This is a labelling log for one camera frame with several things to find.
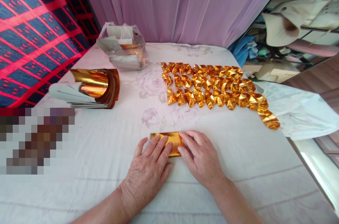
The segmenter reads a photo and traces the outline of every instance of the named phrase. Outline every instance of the table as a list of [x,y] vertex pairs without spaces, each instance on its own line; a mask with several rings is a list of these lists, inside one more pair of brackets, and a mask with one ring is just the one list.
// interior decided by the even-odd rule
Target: table
[[[226,175],[267,223],[338,223],[332,208],[281,131],[264,126],[256,112],[237,107],[167,106],[160,62],[237,66],[215,46],[147,43],[149,65],[120,72],[120,97],[112,110],[76,110],[74,178],[69,182],[2,184],[3,223],[64,223],[111,193],[127,174],[139,140],[152,132],[194,129],[216,147]],[[95,45],[75,68],[112,68]],[[73,82],[68,72],[61,82]],[[37,105],[68,107],[47,94]],[[208,191],[181,157],[157,197],[133,223],[225,223]]]

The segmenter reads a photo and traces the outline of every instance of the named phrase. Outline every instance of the folded gold paper ingot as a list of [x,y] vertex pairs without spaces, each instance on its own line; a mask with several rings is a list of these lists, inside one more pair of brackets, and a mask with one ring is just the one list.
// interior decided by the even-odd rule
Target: folded gold paper ingot
[[225,105],[225,96],[221,91],[214,90],[213,96],[214,96],[215,103],[218,106],[222,107],[223,105]]
[[247,84],[247,91],[249,93],[254,93],[255,92],[256,88],[255,88],[254,83],[251,80],[244,78],[243,82]]
[[185,65],[185,72],[186,72],[186,74],[187,74],[187,75],[192,74],[192,73],[193,73],[193,69],[192,69],[191,65],[188,64],[188,63],[186,63],[186,64],[184,64],[184,65]]
[[216,70],[212,65],[207,65],[208,67],[208,74],[211,76],[216,76]]
[[181,156],[180,152],[178,151],[178,147],[185,147],[184,141],[182,139],[182,137],[179,135],[179,132],[167,132],[167,133],[151,133],[151,140],[153,140],[155,137],[157,137],[158,135],[161,136],[161,139],[159,140],[159,142],[165,137],[168,136],[168,140],[167,143],[165,144],[168,145],[170,142],[172,142],[172,150],[169,153],[170,157],[175,157],[175,156]]
[[193,86],[192,80],[187,75],[182,75],[181,81],[183,82],[186,89],[189,89]]
[[202,82],[200,76],[197,76],[196,74],[192,76],[192,81],[194,83],[194,88],[201,88],[202,87]]
[[177,89],[177,103],[178,106],[182,106],[183,104],[187,103],[186,96],[181,89]]
[[171,70],[172,74],[178,72],[178,67],[176,63],[168,63],[169,69]]
[[174,91],[167,87],[167,104],[170,105],[172,103],[175,103],[177,101],[177,95],[174,93]]
[[229,110],[234,110],[236,107],[237,103],[236,100],[234,99],[232,93],[229,92],[224,92],[225,96],[225,104]]
[[234,99],[239,107],[247,107],[248,100],[242,92],[232,92]]
[[194,98],[194,94],[190,90],[185,89],[185,96],[186,96],[188,106],[190,108],[192,108],[193,105],[196,103],[196,100]]
[[267,128],[274,129],[274,130],[277,130],[278,128],[280,128],[280,121],[274,114],[272,114],[271,111],[265,108],[259,107],[258,114]]
[[215,99],[213,94],[209,90],[205,90],[205,100],[209,109],[212,109],[215,105]]
[[195,64],[194,67],[193,67],[193,73],[194,75],[197,75],[197,76],[201,76],[202,75],[202,71],[200,69],[200,67]]
[[268,108],[267,99],[263,95],[261,95],[259,93],[250,93],[250,94],[258,101],[259,107],[262,107],[262,108],[265,108],[265,109]]
[[236,75],[234,76],[234,78],[241,79],[244,74],[241,68],[232,66],[232,69],[234,69],[234,71],[236,72]]
[[236,71],[230,66],[225,66],[224,69],[226,77],[234,78],[237,74]]
[[248,108],[253,111],[257,111],[259,108],[258,101],[249,93],[244,93],[244,95],[246,96],[247,101],[248,101],[248,104],[247,104]]
[[177,68],[178,68],[179,74],[182,74],[185,72],[185,66],[183,63],[177,63]]
[[174,74],[174,82],[177,88],[184,85],[183,82],[181,81],[181,76],[179,74]]
[[161,75],[166,86],[170,86],[173,83],[173,78],[169,74],[161,73]]

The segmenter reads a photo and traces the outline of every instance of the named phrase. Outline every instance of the gold paper nugget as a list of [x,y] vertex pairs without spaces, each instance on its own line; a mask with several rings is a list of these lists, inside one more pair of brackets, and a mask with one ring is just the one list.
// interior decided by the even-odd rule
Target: gold paper nugget
[[182,106],[183,104],[187,103],[186,96],[181,89],[177,89],[177,103],[178,106]]
[[248,100],[244,93],[242,92],[233,92],[232,93],[239,107],[247,107]]
[[181,86],[183,86],[183,82],[181,81],[181,76],[178,75],[178,74],[174,74],[174,80],[175,80],[175,84],[176,84],[176,87],[179,88]]
[[186,72],[186,74],[187,74],[187,75],[192,74],[193,69],[192,69],[191,65],[189,65],[188,63],[186,63],[186,64],[184,64],[184,65],[185,65],[185,72]]
[[225,96],[225,104],[229,110],[234,110],[236,107],[237,103],[236,100],[234,99],[232,93],[229,92],[224,92]]
[[266,125],[266,127],[270,129],[274,129],[274,130],[277,130],[280,128],[280,121],[274,114],[272,114],[271,111],[265,108],[259,107],[258,114],[261,120],[263,121],[263,123]]
[[194,94],[190,90],[185,89],[185,96],[186,96],[186,100],[188,102],[188,106],[190,108],[192,108],[193,105],[196,103],[196,100],[194,98]]
[[185,66],[183,63],[177,63],[177,68],[179,70],[179,74],[182,74],[185,72]]
[[205,90],[205,100],[209,109],[212,109],[215,105],[215,99],[209,90]]
[[182,75],[181,80],[182,80],[186,89],[189,89],[193,86],[193,82],[191,81],[191,79],[187,75]]
[[175,95],[174,91],[170,87],[167,87],[167,104],[170,105],[176,101],[177,96]]
[[197,101],[198,106],[200,108],[202,108],[205,105],[206,100],[204,94],[199,89],[194,88],[194,98]]
[[214,90],[213,96],[214,96],[215,103],[218,106],[222,107],[225,104],[225,96],[221,91]]

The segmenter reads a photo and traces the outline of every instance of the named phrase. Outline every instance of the gold foil paper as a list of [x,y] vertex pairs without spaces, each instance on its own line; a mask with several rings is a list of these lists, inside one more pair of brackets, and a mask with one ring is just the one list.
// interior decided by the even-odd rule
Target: gold foil paper
[[209,90],[205,90],[205,100],[209,109],[212,109],[215,105],[215,99],[213,94]]
[[242,92],[232,92],[234,99],[239,107],[247,107],[248,100],[244,93]]
[[186,89],[190,89],[193,86],[192,80],[187,75],[182,75],[181,80]]
[[225,96],[221,91],[215,90],[213,93],[213,96],[214,96],[215,103],[218,106],[222,107],[223,105],[225,105]]
[[178,106],[182,106],[183,104],[187,103],[186,96],[181,89],[177,89],[177,103]]
[[185,65],[185,72],[186,72],[186,74],[187,74],[187,75],[192,74],[192,73],[193,73],[193,69],[192,69],[191,65],[188,64],[188,63],[186,63],[186,64],[184,64],[184,65]]
[[225,104],[229,110],[234,110],[236,107],[237,103],[236,100],[234,99],[232,93],[229,92],[224,92],[225,96]]
[[261,95],[259,93],[250,93],[250,95],[252,95],[258,101],[259,107],[262,107],[262,108],[265,108],[265,109],[268,108],[267,99],[263,95]]
[[177,68],[178,68],[179,74],[182,74],[185,72],[185,66],[183,63],[177,63]]
[[172,103],[175,103],[176,101],[177,101],[176,94],[170,87],[167,87],[167,104],[170,105]]
[[180,152],[178,151],[178,147],[179,146],[185,147],[185,144],[184,144],[184,141],[183,141],[182,137],[179,135],[179,132],[151,133],[151,137],[150,137],[151,140],[153,140],[158,135],[161,136],[160,140],[162,140],[165,136],[168,136],[168,140],[167,140],[167,143],[165,144],[165,147],[170,142],[172,142],[172,150],[169,153],[170,157],[181,156]]
[[197,75],[197,76],[201,76],[202,75],[202,71],[200,69],[200,67],[195,64],[194,67],[193,67],[193,73],[194,75]]
[[162,62],[162,63],[161,63],[161,68],[162,68],[162,70],[164,71],[164,73],[168,73],[168,72],[171,71],[170,68],[169,68],[169,66],[168,66],[165,62]]
[[190,90],[185,89],[185,96],[186,96],[188,106],[190,108],[192,108],[193,105],[196,103],[196,100],[194,98],[194,94]]
[[254,93],[255,92],[256,88],[255,88],[254,83],[251,80],[244,78],[243,82],[247,84],[247,91],[249,93]]
[[181,81],[181,76],[179,74],[174,74],[174,82],[177,88],[184,85],[183,82]]
[[260,116],[263,123],[266,125],[267,128],[277,130],[280,128],[280,121],[278,118],[272,114],[271,111],[259,107],[258,108],[258,115]]

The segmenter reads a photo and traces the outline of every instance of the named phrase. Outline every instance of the finger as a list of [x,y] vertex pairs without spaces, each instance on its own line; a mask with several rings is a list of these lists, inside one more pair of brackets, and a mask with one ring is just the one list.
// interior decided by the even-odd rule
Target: finger
[[187,144],[192,154],[196,156],[199,151],[199,145],[185,132],[179,132],[179,134],[184,139],[184,142]]
[[168,176],[170,175],[170,171],[173,167],[173,164],[172,163],[167,163],[165,165],[165,168],[163,169],[163,172],[160,176],[160,184],[161,186],[165,183],[165,181],[167,180]]
[[206,143],[204,136],[199,131],[188,130],[188,131],[186,131],[186,134],[189,135],[190,137],[194,138],[194,141],[196,141],[198,145],[202,145],[202,144]]
[[148,144],[148,146],[146,147],[145,151],[143,152],[144,156],[149,156],[149,155],[152,154],[152,152],[154,150],[154,147],[159,142],[160,138],[161,138],[161,136],[158,135],[154,139],[151,140],[151,142]]
[[192,159],[192,156],[188,152],[188,150],[185,147],[179,146],[178,151],[181,154],[181,157],[183,158],[184,162],[186,163],[188,169],[191,171],[194,171],[196,169],[196,165],[194,163],[194,160]]
[[165,147],[165,144],[168,141],[168,136],[164,136],[159,143],[156,144],[153,152],[152,157],[157,160],[159,158],[160,153],[162,152],[163,148]]
[[157,160],[157,163],[159,164],[161,170],[164,169],[164,167],[165,167],[165,165],[168,161],[172,147],[173,147],[173,143],[169,142],[168,145],[166,145],[165,149],[161,152],[161,154],[160,154],[160,156]]
[[147,142],[148,137],[143,138],[142,140],[140,140],[140,142],[137,145],[137,149],[135,150],[133,159],[135,159],[136,157],[139,157],[142,153],[142,148],[144,147],[144,144]]

